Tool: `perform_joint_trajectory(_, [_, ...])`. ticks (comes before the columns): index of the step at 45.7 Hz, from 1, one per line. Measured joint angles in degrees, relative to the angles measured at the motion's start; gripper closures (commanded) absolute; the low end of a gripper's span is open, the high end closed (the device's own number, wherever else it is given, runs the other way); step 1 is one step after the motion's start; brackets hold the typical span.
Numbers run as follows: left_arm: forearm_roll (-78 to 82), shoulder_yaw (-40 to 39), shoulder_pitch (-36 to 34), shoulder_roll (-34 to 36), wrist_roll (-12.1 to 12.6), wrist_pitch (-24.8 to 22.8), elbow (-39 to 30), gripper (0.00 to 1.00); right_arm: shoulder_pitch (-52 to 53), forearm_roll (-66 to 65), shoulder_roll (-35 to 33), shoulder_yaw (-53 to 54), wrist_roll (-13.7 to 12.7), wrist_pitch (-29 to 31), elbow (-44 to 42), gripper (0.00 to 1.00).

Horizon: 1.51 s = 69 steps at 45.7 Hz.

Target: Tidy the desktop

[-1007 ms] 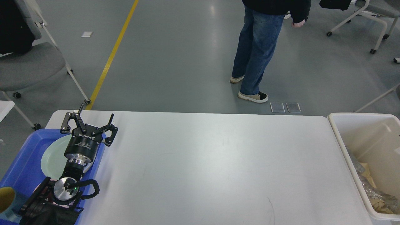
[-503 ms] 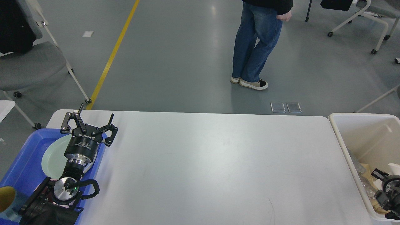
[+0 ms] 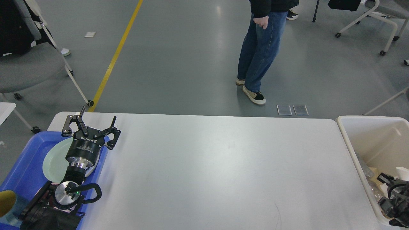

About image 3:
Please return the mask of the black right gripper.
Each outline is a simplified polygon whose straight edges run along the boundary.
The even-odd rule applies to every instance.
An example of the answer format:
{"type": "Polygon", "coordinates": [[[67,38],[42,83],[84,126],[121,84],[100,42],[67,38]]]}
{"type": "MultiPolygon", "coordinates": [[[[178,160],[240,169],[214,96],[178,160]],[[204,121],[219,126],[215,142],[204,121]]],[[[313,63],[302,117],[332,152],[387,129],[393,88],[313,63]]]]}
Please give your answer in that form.
{"type": "Polygon", "coordinates": [[[408,182],[383,172],[376,179],[387,185],[387,196],[379,200],[379,205],[387,217],[393,218],[389,225],[408,228],[408,182]]]}

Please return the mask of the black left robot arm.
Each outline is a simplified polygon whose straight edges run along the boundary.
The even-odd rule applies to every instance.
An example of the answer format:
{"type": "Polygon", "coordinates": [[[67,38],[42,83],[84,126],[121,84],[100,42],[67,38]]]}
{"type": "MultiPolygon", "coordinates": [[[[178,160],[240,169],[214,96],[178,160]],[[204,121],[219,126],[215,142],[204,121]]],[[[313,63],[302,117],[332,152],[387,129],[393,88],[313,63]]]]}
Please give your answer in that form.
{"type": "Polygon", "coordinates": [[[90,169],[96,169],[102,147],[112,150],[121,134],[111,125],[99,130],[85,125],[83,114],[68,115],[61,135],[73,140],[65,159],[68,162],[65,175],[59,183],[47,181],[19,215],[21,230],[76,230],[85,212],[82,205],[94,203],[102,197],[101,188],[95,182],[86,182],[90,169]]]}

